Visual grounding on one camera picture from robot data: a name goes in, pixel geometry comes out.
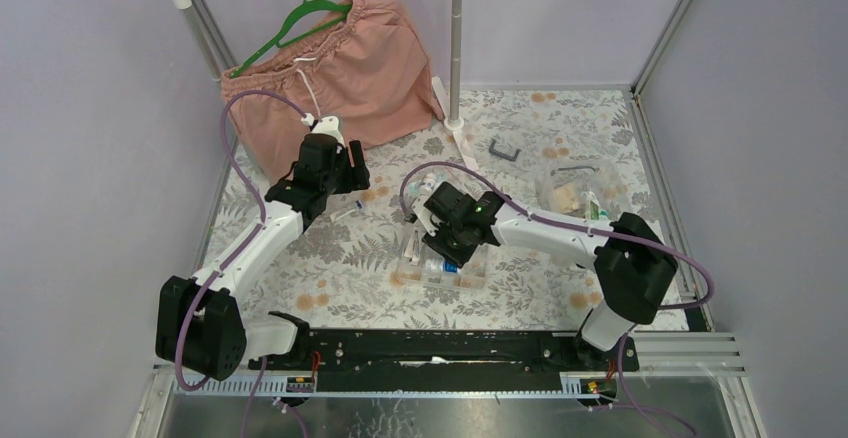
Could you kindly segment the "clear compartment organizer tray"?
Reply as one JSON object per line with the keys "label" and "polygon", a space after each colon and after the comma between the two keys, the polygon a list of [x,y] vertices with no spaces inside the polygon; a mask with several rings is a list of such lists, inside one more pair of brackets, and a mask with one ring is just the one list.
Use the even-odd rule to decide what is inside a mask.
{"label": "clear compartment organizer tray", "polygon": [[396,276],[408,284],[455,291],[482,290],[487,281],[489,245],[482,245],[470,261],[458,267],[449,263],[423,242],[424,229],[406,224],[400,242]]}

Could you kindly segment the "blue white medicine bottle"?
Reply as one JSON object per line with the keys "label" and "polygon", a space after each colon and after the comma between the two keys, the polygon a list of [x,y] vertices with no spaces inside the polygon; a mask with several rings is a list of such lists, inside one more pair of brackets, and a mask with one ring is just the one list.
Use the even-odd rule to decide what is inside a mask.
{"label": "blue white medicine bottle", "polygon": [[431,273],[448,273],[448,274],[458,274],[460,269],[453,263],[447,262],[443,259],[428,259],[425,263],[425,269]]}

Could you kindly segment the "clear box lid black handle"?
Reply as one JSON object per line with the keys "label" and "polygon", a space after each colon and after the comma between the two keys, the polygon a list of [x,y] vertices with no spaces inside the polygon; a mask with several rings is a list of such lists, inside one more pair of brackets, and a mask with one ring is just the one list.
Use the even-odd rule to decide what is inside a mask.
{"label": "clear box lid black handle", "polygon": [[478,127],[473,138],[481,171],[536,178],[571,161],[560,133],[550,127],[491,129]]}

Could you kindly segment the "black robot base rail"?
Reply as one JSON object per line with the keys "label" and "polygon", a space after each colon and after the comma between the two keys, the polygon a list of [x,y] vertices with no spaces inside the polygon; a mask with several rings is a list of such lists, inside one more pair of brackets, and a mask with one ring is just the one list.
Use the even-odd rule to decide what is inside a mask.
{"label": "black robot base rail", "polygon": [[303,372],[320,392],[547,392],[563,373],[606,377],[636,372],[625,351],[597,351],[572,332],[353,330],[320,328],[294,352],[273,355],[270,371]]}

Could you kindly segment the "clear plastic kit box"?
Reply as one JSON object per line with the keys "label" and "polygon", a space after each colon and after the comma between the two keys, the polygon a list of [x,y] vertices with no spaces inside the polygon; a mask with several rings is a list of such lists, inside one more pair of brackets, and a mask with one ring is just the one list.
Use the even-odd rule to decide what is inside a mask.
{"label": "clear plastic kit box", "polygon": [[557,161],[535,180],[539,206],[576,218],[614,221],[631,212],[626,188],[606,160]]}

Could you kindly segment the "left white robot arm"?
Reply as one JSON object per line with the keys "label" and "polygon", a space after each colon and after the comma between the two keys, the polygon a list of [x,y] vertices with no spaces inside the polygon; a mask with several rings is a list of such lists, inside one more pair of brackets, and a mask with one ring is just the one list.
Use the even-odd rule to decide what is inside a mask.
{"label": "left white robot arm", "polygon": [[273,356],[296,369],[309,359],[308,324],[289,313],[246,319],[240,308],[261,275],[327,207],[330,196],[370,186],[358,140],[309,133],[288,176],[262,196],[257,222],[190,278],[170,277],[160,290],[155,353],[211,379]]}

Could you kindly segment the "small white vial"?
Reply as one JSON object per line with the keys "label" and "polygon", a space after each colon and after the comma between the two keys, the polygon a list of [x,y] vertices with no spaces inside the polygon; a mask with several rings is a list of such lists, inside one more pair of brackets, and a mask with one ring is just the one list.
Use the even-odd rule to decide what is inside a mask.
{"label": "small white vial", "polygon": [[421,181],[421,189],[425,192],[432,192],[438,185],[438,178],[434,173],[428,173]]}

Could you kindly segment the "small white tube blue tip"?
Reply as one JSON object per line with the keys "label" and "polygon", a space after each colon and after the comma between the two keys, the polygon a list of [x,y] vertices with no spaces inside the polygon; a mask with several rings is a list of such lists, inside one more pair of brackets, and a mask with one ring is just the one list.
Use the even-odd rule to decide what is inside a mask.
{"label": "small white tube blue tip", "polygon": [[331,222],[337,222],[344,217],[351,215],[352,213],[359,212],[364,207],[363,203],[360,200],[354,200],[350,203],[344,204],[341,208],[333,211],[330,215]]}

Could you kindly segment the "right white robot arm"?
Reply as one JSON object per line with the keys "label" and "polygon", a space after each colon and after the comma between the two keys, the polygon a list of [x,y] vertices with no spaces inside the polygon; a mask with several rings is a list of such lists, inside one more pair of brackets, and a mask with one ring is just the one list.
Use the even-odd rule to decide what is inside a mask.
{"label": "right white robot arm", "polygon": [[585,220],[527,208],[497,191],[474,198],[443,182],[417,198],[412,213],[424,243],[459,268],[478,247],[518,247],[546,253],[594,273],[602,298],[580,325],[575,360],[597,370],[619,339],[653,322],[679,263],[639,216]]}

